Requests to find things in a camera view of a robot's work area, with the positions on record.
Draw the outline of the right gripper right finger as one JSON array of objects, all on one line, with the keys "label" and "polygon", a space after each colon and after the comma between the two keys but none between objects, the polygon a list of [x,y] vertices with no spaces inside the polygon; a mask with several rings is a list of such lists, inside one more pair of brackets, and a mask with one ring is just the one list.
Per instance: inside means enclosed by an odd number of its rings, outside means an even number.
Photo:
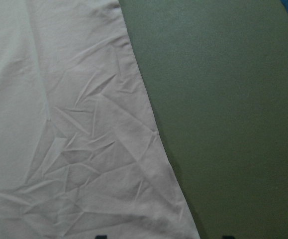
[{"label": "right gripper right finger", "polygon": [[221,238],[222,239],[236,239],[236,237],[233,235],[223,235]]}]

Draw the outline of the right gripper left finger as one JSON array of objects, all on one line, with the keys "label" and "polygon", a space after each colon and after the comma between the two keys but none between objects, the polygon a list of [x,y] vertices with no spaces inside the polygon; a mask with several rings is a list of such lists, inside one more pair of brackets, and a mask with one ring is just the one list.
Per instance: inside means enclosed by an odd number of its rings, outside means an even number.
[{"label": "right gripper left finger", "polygon": [[96,235],[95,239],[108,239],[107,235]]}]

